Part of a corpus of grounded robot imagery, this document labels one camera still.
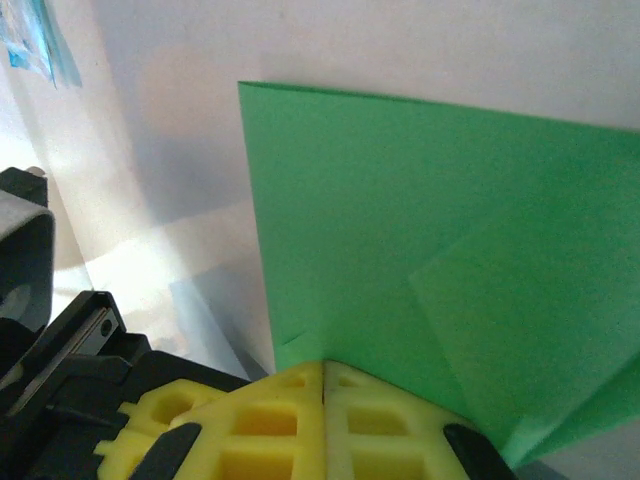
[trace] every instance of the green sheet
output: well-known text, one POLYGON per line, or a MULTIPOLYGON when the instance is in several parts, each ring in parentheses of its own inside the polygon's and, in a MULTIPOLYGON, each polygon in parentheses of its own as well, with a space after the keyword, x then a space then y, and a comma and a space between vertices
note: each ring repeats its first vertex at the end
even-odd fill
POLYGON ((366 370, 512 464, 640 412, 638 134, 239 88, 279 368, 366 370))

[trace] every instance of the green paper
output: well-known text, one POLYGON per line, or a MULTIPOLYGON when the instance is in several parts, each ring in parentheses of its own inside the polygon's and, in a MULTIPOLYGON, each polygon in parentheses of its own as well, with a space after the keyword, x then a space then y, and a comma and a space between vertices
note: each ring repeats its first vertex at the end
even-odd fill
POLYGON ((240 100, 279 368, 361 368, 512 463, 638 413, 615 378, 640 350, 640 136, 282 85, 240 100))

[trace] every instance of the green cardboard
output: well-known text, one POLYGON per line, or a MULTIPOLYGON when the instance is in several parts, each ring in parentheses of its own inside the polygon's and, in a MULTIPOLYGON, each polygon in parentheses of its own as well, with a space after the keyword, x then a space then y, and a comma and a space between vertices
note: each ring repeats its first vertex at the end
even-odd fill
POLYGON ((638 413, 615 380, 640 351, 638 134, 239 88, 279 368, 361 368, 514 464, 638 413))

